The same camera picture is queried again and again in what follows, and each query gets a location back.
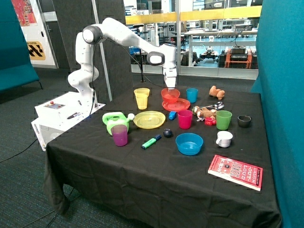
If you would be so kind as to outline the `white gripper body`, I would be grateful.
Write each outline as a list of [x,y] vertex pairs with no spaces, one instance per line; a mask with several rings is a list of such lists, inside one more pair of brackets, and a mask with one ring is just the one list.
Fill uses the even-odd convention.
[[164,82],[168,88],[175,88],[177,70],[176,68],[163,68]]

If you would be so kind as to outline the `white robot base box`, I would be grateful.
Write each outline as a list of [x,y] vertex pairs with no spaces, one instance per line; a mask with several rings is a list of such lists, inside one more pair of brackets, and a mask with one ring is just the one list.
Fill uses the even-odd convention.
[[104,104],[98,102],[89,106],[88,103],[81,100],[78,92],[67,92],[35,106],[38,118],[31,124],[42,150],[46,150],[50,141],[103,106]]

